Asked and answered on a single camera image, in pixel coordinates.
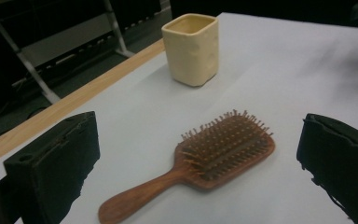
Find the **brush bristle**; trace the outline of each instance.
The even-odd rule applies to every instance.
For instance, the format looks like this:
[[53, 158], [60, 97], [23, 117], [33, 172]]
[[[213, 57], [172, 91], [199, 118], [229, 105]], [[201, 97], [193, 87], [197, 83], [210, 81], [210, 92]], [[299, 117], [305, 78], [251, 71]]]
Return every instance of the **brush bristle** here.
[[269, 150], [269, 128], [246, 111], [228, 112], [220, 119], [183, 134], [185, 162], [204, 180], [215, 180]]

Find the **brush head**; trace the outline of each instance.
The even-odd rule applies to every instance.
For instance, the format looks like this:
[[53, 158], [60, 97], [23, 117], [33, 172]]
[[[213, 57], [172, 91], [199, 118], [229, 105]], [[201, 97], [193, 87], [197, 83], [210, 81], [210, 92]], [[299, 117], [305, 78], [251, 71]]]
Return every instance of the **brush head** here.
[[187, 169], [186, 182], [199, 189], [212, 189], [240, 175], [265, 159], [275, 148], [264, 123], [246, 111], [228, 112], [183, 134], [175, 150], [175, 165]]

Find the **tabletop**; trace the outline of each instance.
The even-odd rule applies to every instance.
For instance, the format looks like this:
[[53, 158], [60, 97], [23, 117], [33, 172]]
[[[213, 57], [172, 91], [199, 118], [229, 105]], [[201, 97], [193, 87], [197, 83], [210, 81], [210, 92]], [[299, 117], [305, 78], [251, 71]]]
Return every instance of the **tabletop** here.
[[[63, 118], [95, 111], [102, 155], [62, 223], [98, 223], [105, 200], [169, 171], [182, 133], [232, 109], [270, 127], [274, 153], [210, 192], [174, 186], [124, 223], [352, 223], [301, 169], [296, 150], [308, 113], [358, 129], [358, 28], [230, 13], [218, 20], [220, 67], [204, 86], [174, 81], [161, 52], [85, 104], [60, 105], [73, 109]], [[2, 161], [48, 125], [3, 153], [0, 178]]]

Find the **floor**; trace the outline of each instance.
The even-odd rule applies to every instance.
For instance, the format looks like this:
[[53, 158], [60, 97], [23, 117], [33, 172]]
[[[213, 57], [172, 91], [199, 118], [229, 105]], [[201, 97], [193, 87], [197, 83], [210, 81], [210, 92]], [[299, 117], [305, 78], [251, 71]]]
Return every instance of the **floor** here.
[[[169, 0], [161, 0], [161, 12], [123, 33], [127, 49], [139, 52], [162, 38], [161, 26], [172, 19]], [[61, 98], [126, 60], [114, 52], [114, 37], [99, 41], [81, 54], [41, 72], [42, 78]], [[16, 100], [0, 106], [0, 134], [5, 133], [31, 116], [50, 106], [34, 81], [24, 81], [15, 87]]]

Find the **cup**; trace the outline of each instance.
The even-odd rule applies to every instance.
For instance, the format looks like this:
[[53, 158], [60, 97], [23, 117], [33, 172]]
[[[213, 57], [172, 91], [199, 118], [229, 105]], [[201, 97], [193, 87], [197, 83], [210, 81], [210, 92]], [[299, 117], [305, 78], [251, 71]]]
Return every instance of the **cup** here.
[[161, 28], [173, 79], [192, 87], [205, 84], [219, 66], [216, 17], [185, 14]]

